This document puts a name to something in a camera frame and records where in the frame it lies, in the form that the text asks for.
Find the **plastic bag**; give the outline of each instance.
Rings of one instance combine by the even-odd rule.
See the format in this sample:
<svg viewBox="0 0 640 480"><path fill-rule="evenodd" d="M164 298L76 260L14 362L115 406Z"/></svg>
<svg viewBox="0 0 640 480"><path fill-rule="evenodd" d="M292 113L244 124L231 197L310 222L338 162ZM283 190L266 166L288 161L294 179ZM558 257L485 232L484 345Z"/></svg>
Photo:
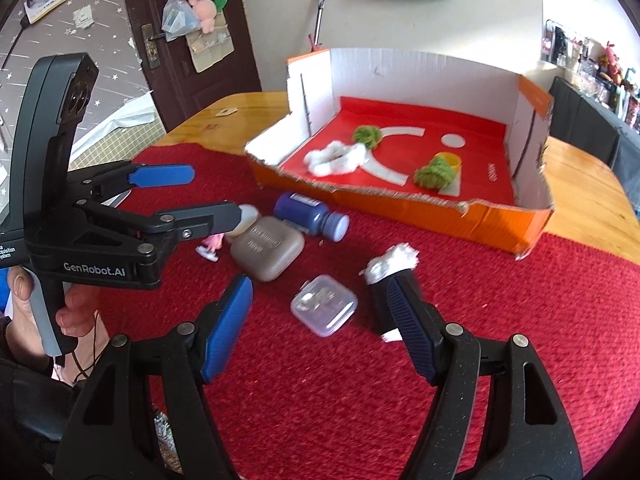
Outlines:
<svg viewBox="0 0 640 480"><path fill-rule="evenodd" d="M195 30L200 30L200 19L184 0L167 0L162 11L162 30L171 41Z"/></svg>

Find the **finger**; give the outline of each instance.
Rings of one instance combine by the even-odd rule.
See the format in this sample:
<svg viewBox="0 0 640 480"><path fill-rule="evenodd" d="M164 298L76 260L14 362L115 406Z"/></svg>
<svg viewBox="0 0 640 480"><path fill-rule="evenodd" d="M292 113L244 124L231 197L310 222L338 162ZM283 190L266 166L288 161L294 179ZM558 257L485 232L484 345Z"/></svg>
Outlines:
<svg viewBox="0 0 640 480"><path fill-rule="evenodd" d="M89 310L93 313L97 307L100 288L89 285L73 284L65 294L65 303L71 310Z"/></svg>
<svg viewBox="0 0 640 480"><path fill-rule="evenodd" d="M7 283L11 293L22 301L28 301L33 291L31 275L22 267L11 267L7 274Z"/></svg>
<svg viewBox="0 0 640 480"><path fill-rule="evenodd" d="M71 327L60 328L64 335L68 335L69 337L84 337L89 332L91 332L94 327L94 320L92 319L89 322L73 325Z"/></svg>
<svg viewBox="0 0 640 480"><path fill-rule="evenodd" d="M68 306L56 312L56 322L62 328L72 328L94 322L94 311L89 309L71 309Z"/></svg>

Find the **brown plastic container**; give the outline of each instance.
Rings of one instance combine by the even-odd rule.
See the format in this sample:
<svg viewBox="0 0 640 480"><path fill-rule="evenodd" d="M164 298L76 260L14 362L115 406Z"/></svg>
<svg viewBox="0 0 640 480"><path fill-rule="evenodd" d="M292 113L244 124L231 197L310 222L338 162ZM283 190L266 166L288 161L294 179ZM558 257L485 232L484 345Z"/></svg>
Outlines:
<svg viewBox="0 0 640 480"><path fill-rule="evenodd" d="M272 282L293 263L305 247L305 237L273 216L265 216L242 233L231 256L260 282Z"/></svg>

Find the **white wall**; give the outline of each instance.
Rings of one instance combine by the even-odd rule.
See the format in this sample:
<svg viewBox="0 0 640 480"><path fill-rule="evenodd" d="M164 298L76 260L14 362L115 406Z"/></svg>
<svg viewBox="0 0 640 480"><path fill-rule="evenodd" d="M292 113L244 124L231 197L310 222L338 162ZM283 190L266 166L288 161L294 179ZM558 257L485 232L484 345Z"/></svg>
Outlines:
<svg viewBox="0 0 640 480"><path fill-rule="evenodd" d="M640 70L640 37L617 0L543 0L543 15L603 46L614 43L623 69Z"/></svg>
<svg viewBox="0 0 640 480"><path fill-rule="evenodd" d="M285 88L285 60L308 52L318 0L244 0L264 90ZM525 73L540 70L542 0L327 0L324 46L449 54Z"/></svg>

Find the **white cloth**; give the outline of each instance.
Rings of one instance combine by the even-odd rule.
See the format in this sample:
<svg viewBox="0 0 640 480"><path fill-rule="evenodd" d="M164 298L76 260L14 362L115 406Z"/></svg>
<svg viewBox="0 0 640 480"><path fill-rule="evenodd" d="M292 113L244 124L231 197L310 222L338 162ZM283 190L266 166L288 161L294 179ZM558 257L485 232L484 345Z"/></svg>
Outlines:
<svg viewBox="0 0 640 480"><path fill-rule="evenodd" d="M304 161L313 176L353 173L367 161L367 147L360 142L348 146L334 140L324 150L308 152Z"/></svg>
<svg viewBox="0 0 640 480"><path fill-rule="evenodd" d="M388 248L382 256L373 258L362 273L367 285L373 285L396 272L417 266L418 251L409 244L398 244Z"/></svg>

